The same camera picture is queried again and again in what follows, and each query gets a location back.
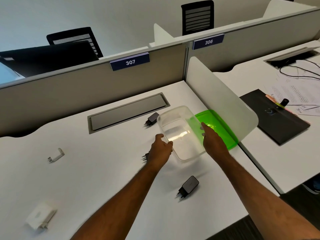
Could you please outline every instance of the black monitor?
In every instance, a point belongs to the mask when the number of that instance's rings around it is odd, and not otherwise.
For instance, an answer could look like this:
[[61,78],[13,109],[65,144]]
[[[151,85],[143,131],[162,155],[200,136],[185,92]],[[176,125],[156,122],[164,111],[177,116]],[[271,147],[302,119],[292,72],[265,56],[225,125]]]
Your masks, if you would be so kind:
[[24,77],[96,60],[87,40],[0,52],[0,62]]

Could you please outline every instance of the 307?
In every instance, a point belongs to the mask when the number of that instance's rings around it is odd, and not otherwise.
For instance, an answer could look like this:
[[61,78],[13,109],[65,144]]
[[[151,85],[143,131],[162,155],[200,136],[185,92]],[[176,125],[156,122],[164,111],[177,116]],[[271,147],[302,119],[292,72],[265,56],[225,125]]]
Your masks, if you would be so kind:
[[129,61],[126,61],[125,64],[128,66],[128,65],[132,65],[134,64],[136,60],[129,60]]
[[214,41],[214,40],[207,40],[207,41],[205,42],[205,44],[212,44],[213,41]]

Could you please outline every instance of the person's left arm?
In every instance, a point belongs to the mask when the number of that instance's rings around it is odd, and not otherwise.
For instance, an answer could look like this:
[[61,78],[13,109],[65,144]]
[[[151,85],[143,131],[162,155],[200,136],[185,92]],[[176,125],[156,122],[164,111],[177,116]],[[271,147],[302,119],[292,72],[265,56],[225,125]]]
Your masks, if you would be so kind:
[[155,136],[146,165],[115,196],[98,209],[71,240],[124,240],[160,169],[172,152],[172,141]]

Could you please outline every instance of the green lid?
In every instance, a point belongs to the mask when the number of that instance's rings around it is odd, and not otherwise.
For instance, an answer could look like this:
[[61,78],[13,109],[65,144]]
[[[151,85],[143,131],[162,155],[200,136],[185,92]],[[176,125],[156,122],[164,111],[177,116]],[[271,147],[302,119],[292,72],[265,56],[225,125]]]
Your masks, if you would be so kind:
[[203,111],[195,115],[198,121],[204,122],[207,126],[214,129],[222,138],[228,150],[233,149],[238,144],[238,139],[225,121],[212,109]]

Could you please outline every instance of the hand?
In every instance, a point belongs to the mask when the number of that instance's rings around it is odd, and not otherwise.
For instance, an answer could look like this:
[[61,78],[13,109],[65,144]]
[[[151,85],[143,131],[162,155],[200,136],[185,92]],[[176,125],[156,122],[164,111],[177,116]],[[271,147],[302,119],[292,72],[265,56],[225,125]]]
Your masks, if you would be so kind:
[[204,130],[203,146],[206,152],[215,160],[219,161],[230,156],[230,153],[221,137],[205,123],[201,123]]
[[174,144],[172,141],[165,143],[161,140],[162,137],[164,137],[163,134],[157,134],[155,136],[155,141],[151,145],[149,157],[146,163],[158,171],[160,171],[163,165],[168,161]]

